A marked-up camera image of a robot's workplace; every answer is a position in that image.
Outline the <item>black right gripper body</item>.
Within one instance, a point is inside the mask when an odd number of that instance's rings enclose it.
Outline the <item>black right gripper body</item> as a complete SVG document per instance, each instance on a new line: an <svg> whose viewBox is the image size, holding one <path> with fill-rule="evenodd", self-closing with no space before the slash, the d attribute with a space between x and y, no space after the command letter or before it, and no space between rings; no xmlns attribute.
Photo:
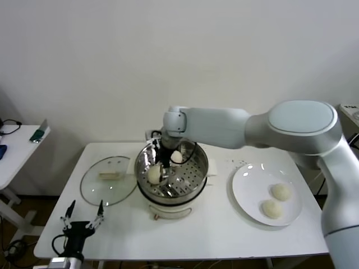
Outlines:
<svg viewBox="0 0 359 269"><path fill-rule="evenodd" d="M157 163L161 163L163 168L169 168L172 150L162 147L157 150Z"/></svg>

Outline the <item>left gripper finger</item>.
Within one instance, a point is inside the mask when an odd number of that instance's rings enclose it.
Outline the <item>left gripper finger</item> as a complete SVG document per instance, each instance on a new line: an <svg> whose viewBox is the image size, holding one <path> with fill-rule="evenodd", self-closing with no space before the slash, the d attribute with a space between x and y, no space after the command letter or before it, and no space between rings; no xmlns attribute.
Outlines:
<svg viewBox="0 0 359 269"><path fill-rule="evenodd" d="M104 219L104 208L103 208L103 200L101 200L95 219L93 221L90 221L86 227L97 228L102 223L103 219Z"/></svg>
<svg viewBox="0 0 359 269"><path fill-rule="evenodd" d="M61 221L63 222L63 229L67 230L71 228L70 218L72 216L73 210L75 208L76 200L73 200L70 206L67 208L65 215L61 216Z"/></svg>

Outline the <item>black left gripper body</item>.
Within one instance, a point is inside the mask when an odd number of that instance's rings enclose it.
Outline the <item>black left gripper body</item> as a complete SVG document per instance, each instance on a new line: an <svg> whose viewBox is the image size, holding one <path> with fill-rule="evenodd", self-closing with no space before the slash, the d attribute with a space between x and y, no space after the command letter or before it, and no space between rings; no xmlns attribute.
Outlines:
<svg viewBox="0 0 359 269"><path fill-rule="evenodd" d="M71 227L65 230L65 251L82 252L86 239L94 234L94 228L89 221L73 221L70 224Z"/></svg>

